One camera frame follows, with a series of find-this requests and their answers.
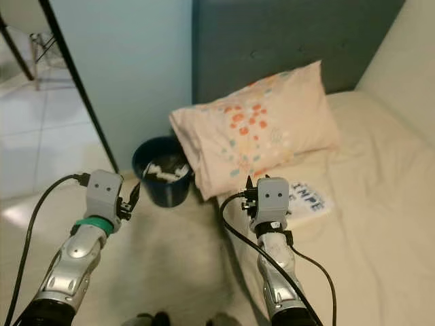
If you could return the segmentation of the white crumpled paper rubbish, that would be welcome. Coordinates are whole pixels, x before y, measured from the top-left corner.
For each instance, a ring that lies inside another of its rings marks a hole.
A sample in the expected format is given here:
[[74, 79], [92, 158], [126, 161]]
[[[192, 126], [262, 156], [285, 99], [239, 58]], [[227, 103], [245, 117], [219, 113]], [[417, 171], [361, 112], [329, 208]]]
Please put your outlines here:
[[143, 169], [143, 176], [155, 182], [174, 183], [190, 173], [190, 166], [183, 156], [165, 155], [152, 159]]

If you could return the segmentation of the grey robot leg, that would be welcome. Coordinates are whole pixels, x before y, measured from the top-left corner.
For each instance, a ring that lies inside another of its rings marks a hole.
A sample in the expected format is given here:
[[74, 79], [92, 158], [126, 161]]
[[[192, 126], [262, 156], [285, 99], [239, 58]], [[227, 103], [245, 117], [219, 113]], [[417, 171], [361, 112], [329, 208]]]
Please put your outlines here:
[[171, 320], [164, 311], [156, 314], [142, 313], [137, 315], [133, 326], [171, 326]]
[[241, 323], [235, 317], [221, 312], [211, 317], [206, 326], [241, 326]]

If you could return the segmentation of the grey robot left leg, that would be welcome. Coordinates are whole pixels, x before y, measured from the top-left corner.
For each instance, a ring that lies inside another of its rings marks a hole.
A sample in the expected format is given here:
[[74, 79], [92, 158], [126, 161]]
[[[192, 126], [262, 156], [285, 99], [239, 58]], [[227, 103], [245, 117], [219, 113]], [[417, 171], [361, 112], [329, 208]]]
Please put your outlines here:
[[164, 311], [156, 314], [142, 313], [137, 315], [133, 326], [171, 326], [171, 320]]

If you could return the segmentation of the grey robot right leg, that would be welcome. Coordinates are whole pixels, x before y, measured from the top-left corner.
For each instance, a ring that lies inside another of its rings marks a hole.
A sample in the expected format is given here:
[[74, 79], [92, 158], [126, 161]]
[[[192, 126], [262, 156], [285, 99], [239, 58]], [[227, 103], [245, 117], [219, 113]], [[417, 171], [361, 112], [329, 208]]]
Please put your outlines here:
[[241, 323], [235, 317], [221, 312], [211, 317], [206, 326], [241, 326]]

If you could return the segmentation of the dark blue trash bin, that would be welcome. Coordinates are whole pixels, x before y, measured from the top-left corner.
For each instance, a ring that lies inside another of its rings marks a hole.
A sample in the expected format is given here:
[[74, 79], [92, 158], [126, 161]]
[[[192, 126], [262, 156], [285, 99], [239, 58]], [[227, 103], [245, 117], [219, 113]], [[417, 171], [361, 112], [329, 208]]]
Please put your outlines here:
[[133, 170], [136, 176], [141, 180], [144, 189], [147, 190], [150, 199], [152, 199], [155, 205], [162, 208], [172, 208], [182, 204], [187, 198], [194, 173], [192, 166], [187, 161], [190, 166], [190, 173], [177, 182], [162, 183], [146, 179], [143, 176], [145, 166], [149, 164], [152, 159], [165, 155], [183, 156], [187, 161], [182, 146], [175, 137], [156, 137], [155, 139], [145, 141], [136, 149], [133, 154]]

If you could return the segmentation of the pink patterned pillow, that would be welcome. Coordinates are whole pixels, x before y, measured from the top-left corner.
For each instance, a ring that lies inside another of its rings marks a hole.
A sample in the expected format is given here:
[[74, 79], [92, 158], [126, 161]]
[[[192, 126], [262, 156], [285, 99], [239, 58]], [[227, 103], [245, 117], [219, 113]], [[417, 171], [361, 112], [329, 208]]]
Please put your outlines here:
[[263, 177], [297, 155], [340, 143], [320, 61], [175, 109], [169, 119], [206, 200], [235, 192], [248, 177]]

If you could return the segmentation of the teal upholstered headboard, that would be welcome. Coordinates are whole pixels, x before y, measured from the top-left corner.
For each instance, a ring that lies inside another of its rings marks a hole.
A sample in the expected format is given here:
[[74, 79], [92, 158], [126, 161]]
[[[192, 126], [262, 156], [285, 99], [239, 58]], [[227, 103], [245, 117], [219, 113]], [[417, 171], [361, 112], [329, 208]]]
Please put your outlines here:
[[327, 94], [354, 90], [405, 0], [193, 0], [192, 100], [322, 65]]

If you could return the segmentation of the white book with black letters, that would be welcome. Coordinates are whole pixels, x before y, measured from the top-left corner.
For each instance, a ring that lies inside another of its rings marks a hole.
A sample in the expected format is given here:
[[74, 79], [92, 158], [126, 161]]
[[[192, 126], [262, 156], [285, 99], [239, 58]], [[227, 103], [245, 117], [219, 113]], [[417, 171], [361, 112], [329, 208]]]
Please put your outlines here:
[[289, 213], [287, 227], [301, 227], [317, 218], [329, 215], [334, 209], [331, 199], [318, 192], [307, 183], [290, 183]]

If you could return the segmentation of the white chair with wooden legs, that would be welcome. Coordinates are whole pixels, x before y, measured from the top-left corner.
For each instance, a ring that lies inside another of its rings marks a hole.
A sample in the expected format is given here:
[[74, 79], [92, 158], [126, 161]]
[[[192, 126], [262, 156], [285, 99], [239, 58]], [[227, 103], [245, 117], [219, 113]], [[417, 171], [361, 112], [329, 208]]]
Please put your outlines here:
[[39, 62], [52, 51], [56, 40], [39, 1], [0, 0], [0, 18], [8, 24], [8, 31], [12, 29], [27, 35], [31, 61], [26, 62], [34, 75], [31, 83], [35, 90], [40, 90]]

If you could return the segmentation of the black door frame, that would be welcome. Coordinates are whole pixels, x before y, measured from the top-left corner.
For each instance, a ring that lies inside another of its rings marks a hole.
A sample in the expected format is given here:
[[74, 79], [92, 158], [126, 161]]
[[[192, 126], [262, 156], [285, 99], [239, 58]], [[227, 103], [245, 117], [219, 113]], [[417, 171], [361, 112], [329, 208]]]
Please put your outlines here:
[[109, 160], [109, 164], [111, 164], [112, 170], [114, 170], [115, 172], [119, 172], [120, 168], [118, 166], [118, 162], [113, 156], [111, 147], [109, 146], [109, 143], [107, 142], [105, 136], [105, 131], [103, 130], [102, 125], [100, 124], [100, 121], [97, 118], [90, 97], [87, 91], [85, 90], [84, 82], [81, 78], [81, 75], [79, 74], [77, 65], [75, 64], [75, 61], [73, 59], [71, 49], [69, 49], [67, 37], [65, 37], [65, 34], [63, 34], [55, 10], [52, 7], [52, 0], [38, 0], [38, 1], [40, 3], [41, 9], [44, 12], [44, 15], [46, 15], [46, 20], [50, 26], [50, 30], [52, 30], [52, 34], [56, 40], [57, 47], [59, 47], [59, 50], [63, 56], [63, 60], [65, 60], [65, 63], [69, 70], [69, 74], [71, 74], [71, 78], [75, 85], [75, 89], [77, 89], [77, 92], [79, 93], [79, 96], [83, 101], [85, 109], [89, 115], [91, 124], [95, 128], [96, 134], [99, 137], [103, 150], [105, 150], [105, 154]]

